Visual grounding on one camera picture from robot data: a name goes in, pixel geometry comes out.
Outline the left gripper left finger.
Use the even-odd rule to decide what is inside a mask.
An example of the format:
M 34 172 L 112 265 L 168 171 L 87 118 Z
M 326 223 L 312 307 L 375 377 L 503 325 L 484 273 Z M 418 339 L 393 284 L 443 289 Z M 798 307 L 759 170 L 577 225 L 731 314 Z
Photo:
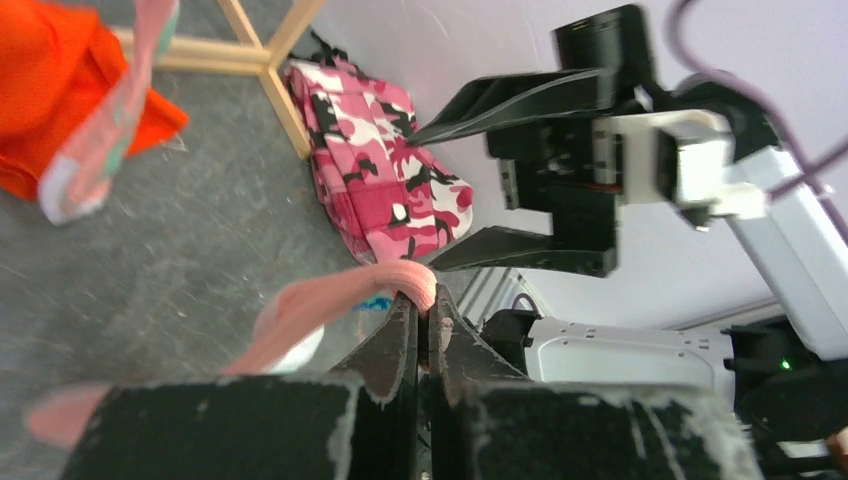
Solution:
M 112 389 L 65 479 L 413 479 L 418 311 L 384 323 L 331 371 Z

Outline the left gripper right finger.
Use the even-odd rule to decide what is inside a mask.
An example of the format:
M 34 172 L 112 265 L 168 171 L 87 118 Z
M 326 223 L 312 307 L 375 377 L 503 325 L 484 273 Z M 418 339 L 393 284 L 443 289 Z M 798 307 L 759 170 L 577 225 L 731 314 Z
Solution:
M 748 436 L 703 389 L 531 381 L 438 286 L 429 312 L 435 479 L 759 479 Z

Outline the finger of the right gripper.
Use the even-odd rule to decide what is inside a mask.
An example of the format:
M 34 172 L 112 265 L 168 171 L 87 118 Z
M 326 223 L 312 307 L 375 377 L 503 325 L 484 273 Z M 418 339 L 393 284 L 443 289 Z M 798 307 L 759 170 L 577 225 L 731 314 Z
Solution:
M 585 134 L 593 120 L 612 110 L 617 90 L 618 73 L 611 68 L 478 78 L 463 85 L 407 143 L 443 143 L 536 123 Z
M 483 228 L 429 262 L 439 271 L 523 268 L 604 278 L 618 267 L 615 233 L 545 235 L 503 226 Z

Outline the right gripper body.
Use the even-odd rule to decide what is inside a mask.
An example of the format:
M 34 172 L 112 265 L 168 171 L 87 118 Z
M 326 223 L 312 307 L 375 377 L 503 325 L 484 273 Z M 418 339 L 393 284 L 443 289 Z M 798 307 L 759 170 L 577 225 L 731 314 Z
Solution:
M 612 110 L 601 117 L 646 113 L 660 104 L 660 86 L 647 19 L 626 4 L 559 27 L 553 32 L 557 70 L 611 68 L 618 73 Z M 585 134 L 559 133 L 530 124 L 485 133 L 491 157 L 500 160 L 510 207 L 548 213 L 552 231 L 615 233 L 615 187 L 594 183 L 592 124 Z

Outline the pink sock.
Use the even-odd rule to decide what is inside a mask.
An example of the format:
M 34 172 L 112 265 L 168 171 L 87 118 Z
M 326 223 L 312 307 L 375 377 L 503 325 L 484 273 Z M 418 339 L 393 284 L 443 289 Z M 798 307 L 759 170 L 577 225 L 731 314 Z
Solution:
M 404 294 L 425 313 L 435 303 L 436 286 L 435 274 L 410 260 L 390 260 L 294 282 L 263 308 L 248 349 L 220 374 L 270 372 L 308 336 L 383 290 Z M 39 441 L 70 448 L 111 389 L 109 384 L 83 384 L 50 393 L 25 414 L 24 425 Z
M 54 225 L 99 210 L 127 155 L 151 86 L 153 67 L 167 51 L 180 2 L 136 1 L 128 70 L 53 155 L 38 186 L 39 206 Z

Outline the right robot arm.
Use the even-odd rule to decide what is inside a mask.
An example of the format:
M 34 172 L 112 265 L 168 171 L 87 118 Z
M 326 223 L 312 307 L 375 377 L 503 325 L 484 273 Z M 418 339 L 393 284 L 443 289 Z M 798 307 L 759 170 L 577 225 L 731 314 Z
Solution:
M 716 431 L 822 443 L 847 424 L 847 229 L 809 153 L 847 121 L 843 1 L 433 1 L 444 102 L 410 137 L 473 137 L 484 228 L 440 271 L 519 269 L 550 314 L 481 388 L 504 440 L 578 478 L 714 479 Z

